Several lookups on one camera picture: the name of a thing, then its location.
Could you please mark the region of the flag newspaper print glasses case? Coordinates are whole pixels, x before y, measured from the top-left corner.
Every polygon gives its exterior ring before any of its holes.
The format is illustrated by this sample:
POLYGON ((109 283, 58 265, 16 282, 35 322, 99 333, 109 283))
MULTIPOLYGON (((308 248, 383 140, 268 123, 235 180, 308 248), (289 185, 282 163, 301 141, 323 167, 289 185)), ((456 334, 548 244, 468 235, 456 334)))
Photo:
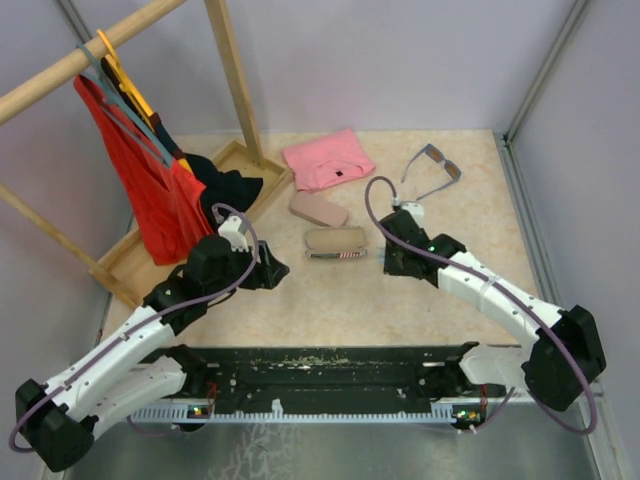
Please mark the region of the flag newspaper print glasses case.
POLYGON ((314 228, 304 234, 309 259, 345 260, 367 255, 367 236, 362 227, 314 228))

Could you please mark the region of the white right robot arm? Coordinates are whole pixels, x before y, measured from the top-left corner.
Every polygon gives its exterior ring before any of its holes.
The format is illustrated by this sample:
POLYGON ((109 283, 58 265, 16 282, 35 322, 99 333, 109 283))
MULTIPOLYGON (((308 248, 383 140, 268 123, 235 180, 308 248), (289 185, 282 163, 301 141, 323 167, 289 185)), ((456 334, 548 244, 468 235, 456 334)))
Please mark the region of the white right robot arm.
POLYGON ((606 368, 596 321, 585 308, 563 309, 492 272, 464 244, 447 234, 429 237, 414 216, 396 209, 384 217, 390 237, 384 271, 425 280, 468 302, 514 337, 515 347, 480 344, 446 372, 448 387, 461 396, 481 384, 528 390, 544 406, 566 410, 582 393, 573 369, 593 382, 606 368))

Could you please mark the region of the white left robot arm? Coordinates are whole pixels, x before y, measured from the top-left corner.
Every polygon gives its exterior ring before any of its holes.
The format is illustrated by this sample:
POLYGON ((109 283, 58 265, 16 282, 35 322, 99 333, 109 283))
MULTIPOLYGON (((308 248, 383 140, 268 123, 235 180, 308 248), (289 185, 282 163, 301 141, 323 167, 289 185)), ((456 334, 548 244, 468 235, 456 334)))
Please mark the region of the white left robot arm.
POLYGON ((10 448, 36 453, 49 470, 64 471, 139 408, 180 391, 201 394, 208 373, 184 345, 142 371, 132 369, 203 317, 213 300, 239 289, 272 290, 289 272, 263 240, 251 248, 203 238, 102 343, 49 380, 28 379, 17 388, 10 448))

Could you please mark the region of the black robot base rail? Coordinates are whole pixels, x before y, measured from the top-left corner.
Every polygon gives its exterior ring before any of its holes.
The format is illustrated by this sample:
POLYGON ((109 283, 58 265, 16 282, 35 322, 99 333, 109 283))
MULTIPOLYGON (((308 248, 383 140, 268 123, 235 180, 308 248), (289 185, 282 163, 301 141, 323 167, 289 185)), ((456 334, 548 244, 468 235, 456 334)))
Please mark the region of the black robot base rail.
POLYGON ((423 423, 482 424, 500 385, 476 386, 454 346, 195 348, 187 377, 149 354, 103 394, 93 414, 109 425, 423 423))

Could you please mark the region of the pink glasses case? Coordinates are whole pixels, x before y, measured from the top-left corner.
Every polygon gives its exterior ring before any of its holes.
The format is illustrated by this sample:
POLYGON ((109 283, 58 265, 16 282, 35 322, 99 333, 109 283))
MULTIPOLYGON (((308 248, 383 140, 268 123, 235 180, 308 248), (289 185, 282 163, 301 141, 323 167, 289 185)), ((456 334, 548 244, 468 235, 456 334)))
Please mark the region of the pink glasses case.
POLYGON ((349 211, 321 196, 297 192, 289 204, 290 212, 314 225, 339 228, 349 221, 349 211))

